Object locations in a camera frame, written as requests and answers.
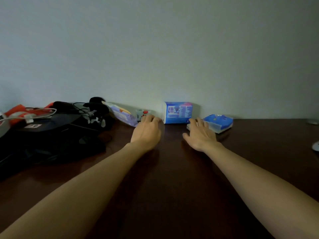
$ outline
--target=white wall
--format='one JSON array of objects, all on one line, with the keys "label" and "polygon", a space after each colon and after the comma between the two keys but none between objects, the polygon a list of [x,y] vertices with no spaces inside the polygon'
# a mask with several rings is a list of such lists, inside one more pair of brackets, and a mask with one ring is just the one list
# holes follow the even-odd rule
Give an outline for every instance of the white wall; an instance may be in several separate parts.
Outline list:
[{"label": "white wall", "polygon": [[107,101],[200,115],[319,107],[319,0],[0,0],[0,109]]}]

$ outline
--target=hand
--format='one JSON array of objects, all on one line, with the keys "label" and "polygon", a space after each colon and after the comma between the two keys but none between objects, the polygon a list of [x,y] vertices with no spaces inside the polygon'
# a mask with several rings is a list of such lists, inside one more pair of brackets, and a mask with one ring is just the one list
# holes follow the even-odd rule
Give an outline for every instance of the hand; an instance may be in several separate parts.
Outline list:
[{"label": "hand", "polygon": [[143,150],[152,150],[160,141],[161,130],[158,129],[159,117],[147,115],[142,118],[141,122],[134,129],[131,143],[136,144]]},{"label": "hand", "polygon": [[204,152],[207,145],[217,143],[215,133],[208,128],[208,123],[200,118],[190,119],[190,134],[183,133],[183,138],[195,150]]}]

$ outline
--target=wooden table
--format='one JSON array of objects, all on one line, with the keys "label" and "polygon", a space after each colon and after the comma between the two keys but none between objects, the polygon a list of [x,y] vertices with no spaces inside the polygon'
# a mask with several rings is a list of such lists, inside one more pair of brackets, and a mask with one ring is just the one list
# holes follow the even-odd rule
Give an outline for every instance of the wooden table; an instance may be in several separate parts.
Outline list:
[{"label": "wooden table", "polygon": [[[133,128],[117,122],[106,152],[36,166],[0,182],[0,231],[54,189],[121,149]],[[182,139],[186,125],[162,124],[162,139],[125,177],[87,238],[272,238],[221,171]],[[235,120],[225,147],[319,201],[319,126],[305,120]]]}]

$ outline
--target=cable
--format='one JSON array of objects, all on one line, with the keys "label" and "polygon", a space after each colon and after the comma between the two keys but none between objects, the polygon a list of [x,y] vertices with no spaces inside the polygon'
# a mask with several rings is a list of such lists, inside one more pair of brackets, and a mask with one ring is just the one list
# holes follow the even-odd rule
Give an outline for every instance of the cable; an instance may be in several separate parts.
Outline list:
[{"label": "cable", "polygon": [[44,115],[44,116],[39,116],[39,117],[7,117],[7,118],[3,118],[0,120],[4,121],[4,120],[11,120],[11,119],[23,119],[23,120],[28,120],[28,119],[41,119],[41,118],[47,118],[50,117],[52,115],[54,115],[57,112],[57,109],[55,108],[39,108],[39,109],[35,109],[34,111],[38,111],[38,110],[54,110],[54,112],[48,114],[48,115]]}]

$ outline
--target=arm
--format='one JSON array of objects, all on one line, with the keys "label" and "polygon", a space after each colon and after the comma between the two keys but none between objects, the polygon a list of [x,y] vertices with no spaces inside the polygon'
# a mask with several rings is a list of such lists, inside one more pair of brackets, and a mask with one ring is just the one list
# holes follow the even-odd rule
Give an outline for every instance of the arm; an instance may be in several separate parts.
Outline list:
[{"label": "arm", "polygon": [[277,239],[319,238],[319,203],[290,183],[224,148],[201,119],[187,143],[220,168],[254,216]]},{"label": "arm", "polygon": [[147,116],[138,124],[124,148],[50,193],[0,238],[84,238],[126,173],[160,140],[160,119],[153,118]]}]

